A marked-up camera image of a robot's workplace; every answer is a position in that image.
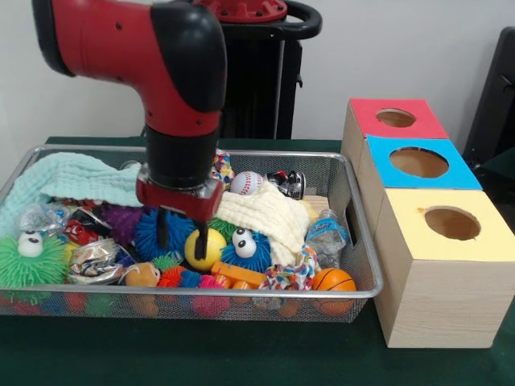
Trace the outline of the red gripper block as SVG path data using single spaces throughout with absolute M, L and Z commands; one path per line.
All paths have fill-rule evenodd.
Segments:
M 197 261 L 204 260 L 207 255 L 208 224 L 203 221 L 210 221 L 215 216 L 223 193 L 223 183 L 211 178 L 208 178 L 199 189 L 193 190 L 161 187 L 143 177 L 138 177 L 136 182 L 138 200 L 143 205 L 159 207 L 156 225 L 160 248 L 168 248 L 169 243 L 167 210 L 194 220 L 194 225 L 199 231 L 195 246 L 195 259 Z

